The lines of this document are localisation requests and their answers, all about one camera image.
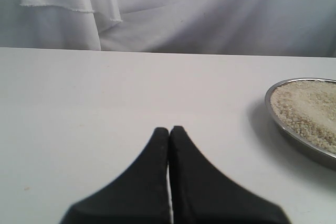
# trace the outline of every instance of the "white tabletop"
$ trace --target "white tabletop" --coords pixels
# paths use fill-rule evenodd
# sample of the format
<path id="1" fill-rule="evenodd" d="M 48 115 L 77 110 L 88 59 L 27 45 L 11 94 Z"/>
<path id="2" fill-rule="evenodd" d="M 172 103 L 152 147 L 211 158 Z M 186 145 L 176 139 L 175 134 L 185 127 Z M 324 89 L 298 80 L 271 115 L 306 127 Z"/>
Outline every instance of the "white tabletop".
<path id="1" fill-rule="evenodd" d="M 334 223 L 336 172 L 293 150 L 274 83 L 336 79 L 336 59 L 0 49 L 0 223 L 57 223 L 118 176 L 157 126 L 182 125 L 224 174 L 293 224 Z"/>

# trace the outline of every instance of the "grain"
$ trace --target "grain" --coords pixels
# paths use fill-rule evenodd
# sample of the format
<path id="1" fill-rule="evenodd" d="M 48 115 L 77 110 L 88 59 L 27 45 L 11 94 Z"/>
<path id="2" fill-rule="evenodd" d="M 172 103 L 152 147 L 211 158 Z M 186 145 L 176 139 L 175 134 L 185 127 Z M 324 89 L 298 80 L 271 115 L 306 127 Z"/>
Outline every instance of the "grain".
<path id="1" fill-rule="evenodd" d="M 315 146 L 336 154 L 336 85 L 295 81 L 278 87 L 271 106 L 279 119 Z"/>

